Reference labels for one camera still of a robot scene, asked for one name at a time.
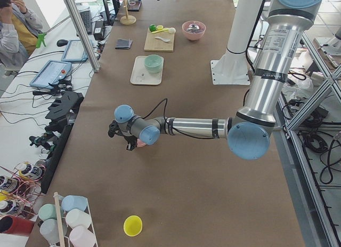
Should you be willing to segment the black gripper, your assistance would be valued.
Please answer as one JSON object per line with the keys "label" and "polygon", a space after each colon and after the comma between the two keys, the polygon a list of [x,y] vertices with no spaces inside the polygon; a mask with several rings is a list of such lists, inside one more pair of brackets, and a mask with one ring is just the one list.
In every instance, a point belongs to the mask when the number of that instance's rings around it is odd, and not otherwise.
{"label": "black gripper", "polygon": [[115,135],[123,137],[127,141],[127,150],[134,150],[136,148],[136,137],[133,135],[124,135],[123,131],[119,127],[119,124],[113,120],[109,125],[108,136],[113,138]]}

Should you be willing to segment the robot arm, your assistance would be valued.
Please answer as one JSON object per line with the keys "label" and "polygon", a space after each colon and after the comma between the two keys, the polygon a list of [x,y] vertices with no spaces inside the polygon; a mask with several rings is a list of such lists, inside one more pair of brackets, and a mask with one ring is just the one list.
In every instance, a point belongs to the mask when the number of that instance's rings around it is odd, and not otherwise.
{"label": "robot arm", "polygon": [[122,136],[127,149],[138,141],[154,144],[161,134],[182,134],[196,139],[228,141],[230,150],[240,158],[262,157],[270,145],[275,126],[273,112],[288,77],[297,45],[304,31],[314,23],[322,0],[271,0],[269,28],[254,63],[253,80],[245,104],[235,117],[228,119],[197,119],[157,117],[145,120],[129,105],[114,111],[108,135]]}

